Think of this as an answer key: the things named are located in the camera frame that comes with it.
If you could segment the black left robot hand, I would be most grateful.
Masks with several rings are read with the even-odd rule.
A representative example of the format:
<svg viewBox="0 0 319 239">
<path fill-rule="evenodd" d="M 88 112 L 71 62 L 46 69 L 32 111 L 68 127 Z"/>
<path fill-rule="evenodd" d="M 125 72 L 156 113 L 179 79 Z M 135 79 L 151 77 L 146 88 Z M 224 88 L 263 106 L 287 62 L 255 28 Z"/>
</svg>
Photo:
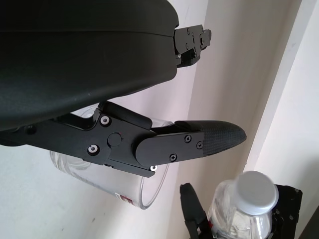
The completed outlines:
<svg viewBox="0 0 319 239">
<path fill-rule="evenodd" d="M 202 158 L 246 140 L 216 120 L 152 120 L 112 103 L 169 81 L 210 45 L 179 28 L 166 0 L 3 0 L 0 143 L 31 145 L 152 177 L 153 166 Z"/>
</svg>

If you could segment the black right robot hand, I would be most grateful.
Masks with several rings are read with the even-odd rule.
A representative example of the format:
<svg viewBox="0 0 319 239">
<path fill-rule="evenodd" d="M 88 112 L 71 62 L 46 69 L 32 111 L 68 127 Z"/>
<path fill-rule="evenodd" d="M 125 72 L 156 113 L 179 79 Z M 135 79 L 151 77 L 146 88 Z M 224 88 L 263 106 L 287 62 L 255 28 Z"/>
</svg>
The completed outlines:
<svg viewBox="0 0 319 239">
<path fill-rule="evenodd" d="M 293 239 L 299 221 L 303 193 L 291 186 L 277 185 L 279 200 L 272 211 L 269 239 Z M 184 222 L 191 239 L 215 239 L 197 194 L 190 183 L 180 186 L 180 200 Z"/>
</svg>

